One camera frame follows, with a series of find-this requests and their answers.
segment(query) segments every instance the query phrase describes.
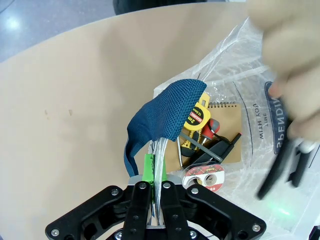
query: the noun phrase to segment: metal rod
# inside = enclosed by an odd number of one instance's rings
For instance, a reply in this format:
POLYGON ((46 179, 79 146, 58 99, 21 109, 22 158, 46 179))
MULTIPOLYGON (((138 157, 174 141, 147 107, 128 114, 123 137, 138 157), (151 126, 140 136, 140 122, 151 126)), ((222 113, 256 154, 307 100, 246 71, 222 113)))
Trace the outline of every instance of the metal rod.
POLYGON ((183 132, 180 133, 180 136, 185 138, 186 140, 188 140, 189 142, 191 142, 193 145, 197 146, 199 149, 201 149, 202 151, 204 151, 206 154, 210 155, 211 157, 213 157, 215 160, 218 160, 220 163, 222 163, 223 159, 221 157, 219 157, 218 155, 216 155, 215 153, 213 153, 212 151, 210 151, 208 148, 206 148, 205 146, 202 146, 200 143, 198 143, 196 140, 192 139, 191 137, 189 137, 188 135, 184 134, 183 132))
POLYGON ((179 161, 180 161, 180 167, 182 169, 182 157, 181 157, 181 146, 180 146, 180 139, 179 136, 176 139, 176 143, 178 145, 178 153, 179 153, 179 161))

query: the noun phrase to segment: brown notebook cover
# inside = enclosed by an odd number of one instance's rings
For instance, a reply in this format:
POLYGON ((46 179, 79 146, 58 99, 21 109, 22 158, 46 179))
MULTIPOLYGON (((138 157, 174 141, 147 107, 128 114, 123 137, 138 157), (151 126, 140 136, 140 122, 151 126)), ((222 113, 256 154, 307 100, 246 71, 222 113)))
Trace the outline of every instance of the brown notebook cover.
MULTIPOLYGON (((212 102, 209 106, 211 118, 216 119, 220 123, 218 135, 223 136, 229 141, 232 141, 238 133, 242 133, 242 117, 241 117, 241 105, 228 103, 228 102, 212 102)), ((186 129, 182 130, 185 134, 189 135, 189 131, 186 129)), ((180 144, 185 142, 185 139, 179 137, 180 144)), ((232 151, 222 162, 223 164, 237 163, 241 161, 241 146, 242 137, 236 142, 232 151)), ((179 163, 179 153, 177 141, 168 141, 165 150, 165 166, 166 172, 173 172, 181 170, 179 163)), ((182 156, 182 162, 184 163, 188 157, 182 156)))

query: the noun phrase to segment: gray floor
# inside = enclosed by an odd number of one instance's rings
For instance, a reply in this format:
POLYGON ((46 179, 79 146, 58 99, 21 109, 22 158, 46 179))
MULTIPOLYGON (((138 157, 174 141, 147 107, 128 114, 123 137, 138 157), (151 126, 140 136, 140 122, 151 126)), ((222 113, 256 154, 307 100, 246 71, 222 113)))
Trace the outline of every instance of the gray floor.
POLYGON ((0 63, 55 35, 115 15, 113 0, 14 0, 1 12, 11 1, 0 0, 0 63))

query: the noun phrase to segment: notebook spiral binding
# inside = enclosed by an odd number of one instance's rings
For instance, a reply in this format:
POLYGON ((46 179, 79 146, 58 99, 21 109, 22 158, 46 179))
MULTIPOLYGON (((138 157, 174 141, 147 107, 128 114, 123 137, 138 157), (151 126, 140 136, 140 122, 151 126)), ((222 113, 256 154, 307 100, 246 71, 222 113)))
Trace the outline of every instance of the notebook spiral binding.
POLYGON ((208 108, 235 108, 237 107, 234 101, 211 101, 208 108))

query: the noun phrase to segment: screw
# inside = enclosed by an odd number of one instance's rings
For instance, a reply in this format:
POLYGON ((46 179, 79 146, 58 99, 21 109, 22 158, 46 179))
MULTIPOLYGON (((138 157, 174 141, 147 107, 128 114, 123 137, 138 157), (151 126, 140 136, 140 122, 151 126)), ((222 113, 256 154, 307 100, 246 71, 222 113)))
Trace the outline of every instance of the screw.
POLYGON ((59 230, 56 229, 56 228, 53 229, 53 230, 51 231, 51 235, 54 236, 54 237, 58 236, 58 235, 59 235, 59 230))
POLYGON ((261 227, 260 227, 260 225, 255 224, 255 225, 252 226, 252 230, 253 230, 254 232, 259 232, 259 231, 261 230, 261 227))
POLYGON ((198 194, 198 193, 199 193, 198 188, 192 188, 192 189, 191 189, 191 193, 193 193, 193 194, 198 194))
POLYGON ((145 183, 140 183, 139 184, 139 188, 140 189, 145 189, 147 187, 147 184, 145 184, 145 183))
POLYGON ((114 235, 115 240, 121 240, 122 238, 122 231, 118 231, 114 235))
POLYGON ((168 189, 168 188, 171 187, 171 185, 170 185, 170 183, 165 182, 165 183, 163 184, 163 187, 164 187, 165 189, 168 189))
POLYGON ((191 230, 190 231, 190 236, 191 236, 191 239, 193 240, 193 239, 197 238, 198 234, 195 231, 191 230))
POLYGON ((119 191, 117 189, 113 189, 111 192, 112 196, 117 196, 119 194, 119 191))

